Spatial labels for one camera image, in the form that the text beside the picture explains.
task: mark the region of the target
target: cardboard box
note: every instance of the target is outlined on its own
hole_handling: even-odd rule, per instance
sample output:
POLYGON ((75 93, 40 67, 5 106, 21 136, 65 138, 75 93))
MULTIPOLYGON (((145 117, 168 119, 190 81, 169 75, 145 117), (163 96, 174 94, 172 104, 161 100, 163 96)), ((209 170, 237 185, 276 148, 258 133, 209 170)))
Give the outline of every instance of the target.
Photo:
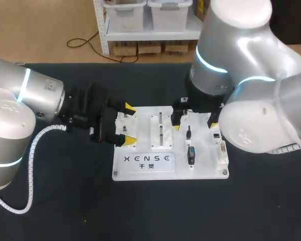
POLYGON ((188 50, 189 50, 189 41, 188 40, 166 41, 165 51, 188 52, 188 50))
POLYGON ((135 56, 137 52, 136 41, 119 41, 115 42, 113 53, 116 56, 135 56))
POLYGON ((162 47, 160 41, 139 41, 138 53, 139 54, 158 54, 161 53, 162 47))
POLYGON ((198 0, 195 15, 203 22, 210 6, 210 0, 198 0))

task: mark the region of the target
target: wooden floor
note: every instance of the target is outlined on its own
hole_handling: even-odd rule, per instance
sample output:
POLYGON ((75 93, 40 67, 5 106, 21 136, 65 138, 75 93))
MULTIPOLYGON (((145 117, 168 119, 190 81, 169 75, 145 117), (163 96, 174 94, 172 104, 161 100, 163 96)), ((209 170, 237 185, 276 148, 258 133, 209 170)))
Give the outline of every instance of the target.
MULTIPOLYGON (((88 39, 97 30, 93 0, 0 0, 0 58, 11 62, 113 62, 88 45, 67 48, 69 39, 88 39)), ((101 52, 99 37, 92 43, 101 52)), ((292 47, 301 54, 301 45, 292 47)), ((138 62, 192 62, 193 55, 142 56, 138 62)))

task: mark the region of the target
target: screw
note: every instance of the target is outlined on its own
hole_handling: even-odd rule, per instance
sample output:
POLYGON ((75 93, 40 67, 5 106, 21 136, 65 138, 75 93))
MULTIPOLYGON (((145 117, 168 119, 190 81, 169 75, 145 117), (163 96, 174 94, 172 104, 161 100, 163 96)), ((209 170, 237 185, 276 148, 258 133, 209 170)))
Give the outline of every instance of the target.
POLYGON ((37 116, 38 116, 39 118, 41 118, 41 117, 44 117, 45 115, 44 115, 42 112, 38 112, 38 113, 37 113, 37 116))

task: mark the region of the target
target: white coiled cable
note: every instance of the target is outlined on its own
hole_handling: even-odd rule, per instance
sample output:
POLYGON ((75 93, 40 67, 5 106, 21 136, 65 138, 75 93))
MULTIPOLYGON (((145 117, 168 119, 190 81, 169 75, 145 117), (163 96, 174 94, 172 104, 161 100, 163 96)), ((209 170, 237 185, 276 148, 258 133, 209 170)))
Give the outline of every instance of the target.
POLYGON ((299 144, 295 143, 295 144, 292 144, 292 145, 289 145, 286 147, 281 147, 281 148, 275 149, 275 150, 269 152, 269 154, 283 154, 283 153, 288 153, 288 152, 294 152, 294 151, 297 151, 300 149, 301 149, 301 146, 299 144))
POLYGON ((35 150, 36 150, 36 146, 37 143, 39 141, 39 139, 48 131, 51 130, 61 130, 61 131, 65 131, 66 130, 66 126, 64 125, 52 125, 52 126, 48 126, 44 129, 42 129, 34 138, 34 140, 32 141, 31 147, 30 147, 30 152, 29 152, 29 162, 28 162, 28 178, 29 178, 29 198, 28 198, 28 203, 27 206, 25 207, 25 209, 22 210, 16 210, 10 206, 8 206, 5 202, 3 202, 0 198, 0 205, 2 207, 4 207, 6 210, 15 213, 15 214, 24 214, 26 212, 28 212, 31 208, 32 205, 32 201, 33 201, 33 197, 34 197, 34 176, 33 176, 33 167, 34 167, 34 155, 35 155, 35 150))

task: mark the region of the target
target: black cable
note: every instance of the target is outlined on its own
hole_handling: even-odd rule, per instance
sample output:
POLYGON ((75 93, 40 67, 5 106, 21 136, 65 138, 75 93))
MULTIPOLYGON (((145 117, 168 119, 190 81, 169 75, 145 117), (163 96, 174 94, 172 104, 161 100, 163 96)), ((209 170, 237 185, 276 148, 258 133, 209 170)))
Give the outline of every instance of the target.
POLYGON ((93 38, 95 38, 98 34, 99 34, 99 31, 98 31, 97 33, 95 33, 92 37, 90 37, 88 40, 82 39, 82 38, 74 38, 74 39, 68 40, 68 42, 67 42, 67 47, 69 47, 69 48, 79 48, 79 47, 84 46, 85 44, 88 43, 88 44, 90 45, 90 47, 93 49, 93 51, 95 51, 96 54, 98 54, 99 56, 101 56, 101 57, 103 57, 103 58, 105 58, 105 59, 109 59, 109 60, 112 60, 112 61, 115 61, 115 62, 118 62, 118 63, 136 63, 136 62, 138 61, 138 56, 137 56, 137 55, 136 55, 136 60, 135 60, 135 61, 133 61, 133 62, 123 62, 123 59, 124 59, 125 57, 127 57, 127 56, 123 56, 123 57, 121 58, 121 60, 117 60, 117 59, 108 58, 108 57, 106 57, 106 56, 104 56, 104 55, 98 53, 98 52, 94 49, 94 47, 92 46, 92 44, 90 43, 90 40, 92 40, 93 38), (82 40, 82 41, 84 41, 84 43, 82 43, 82 44, 80 44, 80 45, 76 45, 76 46, 70 46, 69 43, 70 43, 71 41, 74 41, 74 40, 82 40))

